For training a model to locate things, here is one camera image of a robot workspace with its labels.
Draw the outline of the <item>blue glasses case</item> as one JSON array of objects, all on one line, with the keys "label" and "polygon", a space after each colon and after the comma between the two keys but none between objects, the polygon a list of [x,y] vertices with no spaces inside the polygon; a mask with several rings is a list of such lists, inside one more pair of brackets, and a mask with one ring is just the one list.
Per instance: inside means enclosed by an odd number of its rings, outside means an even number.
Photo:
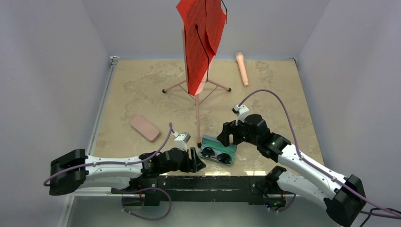
[{"label": "blue glasses case", "polygon": [[[217,154],[219,154],[219,153],[227,153],[227,154],[229,154],[231,156],[231,164],[224,164],[224,163],[221,163],[221,162],[217,161],[216,159],[203,157],[201,155],[201,151],[205,147],[211,147],[212,149],[214,149],[214,151]],[[211,160],[211,161],[214,161],[214,162],[217,162],[217,163],[221,163],[221,164],[226,165],[226,166],[232,166],[234,158],[235,158],[236,150],[237,150],[237,145],[234,145],[234,144],[230,143],[230,145],[228,147],[224,147],[216,138],[205,135],[202,138],[202,146],[201,146],[200,151],[199,151],[199,156],[201,158],[204,158],[204,159],[207,159],[207,160]]]}]

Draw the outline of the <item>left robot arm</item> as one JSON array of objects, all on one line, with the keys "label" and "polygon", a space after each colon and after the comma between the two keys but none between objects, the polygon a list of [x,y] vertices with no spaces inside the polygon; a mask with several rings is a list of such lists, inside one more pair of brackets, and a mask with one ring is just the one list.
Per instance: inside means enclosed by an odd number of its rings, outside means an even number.
[{"label": "left robot arm", "polygon": [[204,169],[195,148],[172,148],[129,158],[100,158],[75,149],[51,162],[50,177],[44,186],[51,196],[67,195],[83,188],[108,187],[136,193],[139,178],[156,178],[169,172],[196,173]]}]

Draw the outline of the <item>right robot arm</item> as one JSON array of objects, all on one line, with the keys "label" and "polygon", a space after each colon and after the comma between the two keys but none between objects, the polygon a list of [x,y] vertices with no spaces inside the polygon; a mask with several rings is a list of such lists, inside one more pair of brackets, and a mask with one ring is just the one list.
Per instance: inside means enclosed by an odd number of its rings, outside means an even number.
[{"label": "right robot arm", "polygon": [[225,147],[242,142],[253,144],[264,157],[297,172],[295,176],[274,168],[265,180],[266,188],[270,192],[292,192],[318,204],[343,227],[351,226],[366,204],[360,178],[346,177],[297,152],[288,139],[271,132],[259,114],[224,123],[217,140]]}]

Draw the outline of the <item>black sunglasses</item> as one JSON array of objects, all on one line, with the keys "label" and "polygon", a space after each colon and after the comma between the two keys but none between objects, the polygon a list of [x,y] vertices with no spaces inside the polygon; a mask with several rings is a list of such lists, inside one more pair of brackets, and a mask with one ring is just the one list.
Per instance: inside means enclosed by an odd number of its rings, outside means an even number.
[{"label": "black sunglasses", "polygon": [[206,158],[213,158],[224,164],[231,164],[231,156],[227,153],[217,154],[211,147],[205,147],[201,151],[201,155]]}]

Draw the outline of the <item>pink glasses case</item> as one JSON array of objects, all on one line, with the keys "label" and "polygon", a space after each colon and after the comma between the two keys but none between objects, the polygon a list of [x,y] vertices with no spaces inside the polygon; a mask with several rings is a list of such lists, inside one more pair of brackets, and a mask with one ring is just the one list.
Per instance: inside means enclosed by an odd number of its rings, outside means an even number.
[{"label": "pink glasses case", "polygon": [[130,125],[151,143],[155,142],[161,135],[160,129],[143,115],[134,116],[130,121]]}]

